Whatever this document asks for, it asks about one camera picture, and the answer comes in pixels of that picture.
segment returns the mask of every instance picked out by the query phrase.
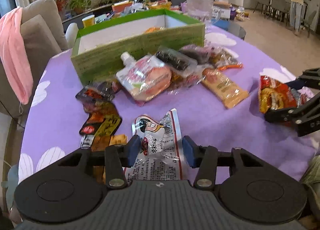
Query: metal screw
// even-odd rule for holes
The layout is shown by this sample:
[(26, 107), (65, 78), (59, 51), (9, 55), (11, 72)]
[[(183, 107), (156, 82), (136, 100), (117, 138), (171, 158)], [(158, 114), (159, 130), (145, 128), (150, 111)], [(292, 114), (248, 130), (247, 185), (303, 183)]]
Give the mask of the metal screw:
[(121, 187), (124, 184), (124, 181), (120, 178), (114, 178), (109, 181), (111, 187)]
[(210, 187), (212, 185), (212, 181), (209, 179), (200, 179), (197, 181), (199, 187)]

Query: purple tablecloth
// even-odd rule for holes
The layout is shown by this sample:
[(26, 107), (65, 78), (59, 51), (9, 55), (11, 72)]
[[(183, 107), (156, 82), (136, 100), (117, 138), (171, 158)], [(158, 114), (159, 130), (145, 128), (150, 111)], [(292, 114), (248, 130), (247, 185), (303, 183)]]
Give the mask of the purple tablecloth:
[[(265, 122), (259, 112), (257, 96), (259, 72), (264, 71), (288, 81), (292, 75), (239, 38), (217, 27), (210, 28), (208, 32), (216, 32), (217, 39), (222, 37), (225, 45), (239, 55), (244, 68), (224, 73), (248, 90), (249, 98), (226, 110), (212, 92), (199, 84), (176, 95), (162, 93), (143, 107), (138, 107), (121, 91), (114, 100), (123, 118), (117, 134), (126, 134), (130, 138), (131, 123), (136, 117), (148, 114), (160, 120), (167, 111), (176, 108), (182, 136), (189, 135), (197, 144), (213, 145), (219, 151), (229, 152), (232, 147), (245, 148), (299, 180), (308, 167), (308, 161), (316, 153), (315, 141), (311, 137), (298, 138), (291, 128)], [(79, 147), (79, 129), (88, 114), (75, 99), (82, 85), (70, 55), (71, 51), (67, 51), (53, 57), (38, 85), (22, 142), (20, 181)], [(189, 169), (191, 182), (196, 172), (197, 169)], [(227, 177), (228, 168), (219, 168), (217, 183)]]

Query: sofa cushion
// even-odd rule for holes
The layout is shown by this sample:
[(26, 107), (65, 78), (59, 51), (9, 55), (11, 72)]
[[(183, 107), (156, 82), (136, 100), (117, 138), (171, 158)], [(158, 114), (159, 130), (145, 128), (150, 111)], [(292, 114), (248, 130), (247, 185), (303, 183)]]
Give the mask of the sofa cushion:
[(21, 23), (25, 23), (40, 14), (47, 23), (53, 37), (62, 51), (68, 49), (66, 36), (63, 32), (62, 21), (54, 0), (37, 0), (25, 7), (22, 12)]

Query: cardboard box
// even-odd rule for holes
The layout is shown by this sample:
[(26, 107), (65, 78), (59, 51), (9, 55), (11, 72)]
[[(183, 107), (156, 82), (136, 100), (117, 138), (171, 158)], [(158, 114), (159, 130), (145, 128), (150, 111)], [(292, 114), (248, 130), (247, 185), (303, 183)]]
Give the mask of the cardboard box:
[[(163, 9), (130, 14), (79, 30), (71, 61), (82, 84), (102, 81), (124, 67), (120, 56), (125, 51), (140, 59), (161, 45), (175, 50), (188, 44), (203, 46), (204, 26)], [(151, 27), (165, 29), (144, 33)]]

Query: person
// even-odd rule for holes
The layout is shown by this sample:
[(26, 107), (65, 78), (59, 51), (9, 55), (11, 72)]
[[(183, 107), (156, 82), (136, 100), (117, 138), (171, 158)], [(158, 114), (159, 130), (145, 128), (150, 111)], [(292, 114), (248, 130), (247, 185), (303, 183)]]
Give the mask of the person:
[(290, 8), (290, 28), (295, 30), (295, 35), (299, 35), (300, 18), (303, 6), (303, 0), (291, 0)]

